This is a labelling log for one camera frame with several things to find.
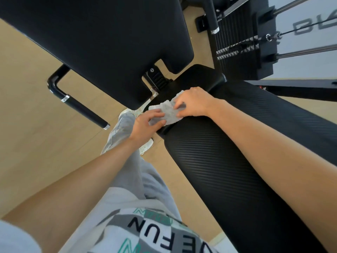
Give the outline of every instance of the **hand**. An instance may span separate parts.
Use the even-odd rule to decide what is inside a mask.
[[[146,111],[136,118],[129,139],[133,140],[137,148],[148,142],[153,134],[166,124],[166,120],[161,120],[153,126],[149,125],[149,120],[153,117],[163,117],[165,115],[160,111],[160,109]]]
[[[177,109],[183,102],[186,104],[186,109],[180,111],[177,117],[185,116],[208,116],[208,111],[212,107],[216,98],[212,97],[200,87],[192,87],[185,90],[175,100],[176,104],[173,109]]]

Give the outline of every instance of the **grey sweatpants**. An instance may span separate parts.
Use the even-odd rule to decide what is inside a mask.
[[[131,113],[122,114],[116,126],[110,132],[107,144],[101,154],[114,148],[132,132],[135,116]],[[156,171],[156,169],[143,158],[139,150],[134,152],[118,172],[110,187],[122,187],[132,192],[138,199],[157,199],[181,221],[178,208],[172,195]]]

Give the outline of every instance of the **wooden floor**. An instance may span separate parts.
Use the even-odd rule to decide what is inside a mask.
[[[203,11],[188,7],[187,27],[194,60],[213,67],[208,37],[198,34],[194,19]],[[61,65],[52,55],[0,20],[0,216],[37,191],[97,157],[109,131],[84,118],[47,89],[47,78]],[[175,79],[161,61],[163,74]],[[111,125],[124,106],[70,72],[60,88]],[[336,103],[287,98],[337,123]],[[145,153],[170,188],[183,222],[211,240],[221,229],[200,197],[167,153],[163,141]]]

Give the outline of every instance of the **paper towel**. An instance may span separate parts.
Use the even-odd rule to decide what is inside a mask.
[[[174,100],[184,91],[179,92],[171,101],[166,100],[165,102],[160,103],[159,105],[149,106],[149,110],[153,109],[161,109],[163,113],[165,113],[164,117],[154,117],[149,121],[149,124],[152,126],[161,120],[166,120],[166,125],[170,125],[177,121],[180,121],[182,118],[178,118],[176,115],[179,111],[184,110],[186,108],[185,103],[183,103],[178,109],[174,110],[173,107],[175,105]]]

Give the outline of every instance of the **white t-shirt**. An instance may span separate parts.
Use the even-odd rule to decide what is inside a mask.
[[[158,200],[111,187],[59,253],[217,252]],[[0,252],[41,253],[25,231],[0,221]]]

